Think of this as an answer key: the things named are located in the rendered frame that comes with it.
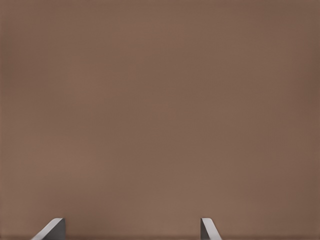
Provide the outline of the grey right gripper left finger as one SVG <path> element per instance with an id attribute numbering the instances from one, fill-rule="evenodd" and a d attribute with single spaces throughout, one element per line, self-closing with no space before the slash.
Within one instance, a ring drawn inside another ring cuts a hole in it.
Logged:
<path id="1" fill-rule="evenodd" d="M 52 219 L 31 240 L 66 240 L 66 222 L 64 218 Z"/>

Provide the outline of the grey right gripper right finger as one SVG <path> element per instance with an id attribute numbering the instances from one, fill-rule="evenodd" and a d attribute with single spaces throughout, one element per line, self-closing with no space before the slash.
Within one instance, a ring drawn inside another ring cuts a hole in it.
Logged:
<path id="1" fill-rule="evenodd" d="M 200 219 L 201 240 L 222 240 L 213 220 L 211 218 Z"/>

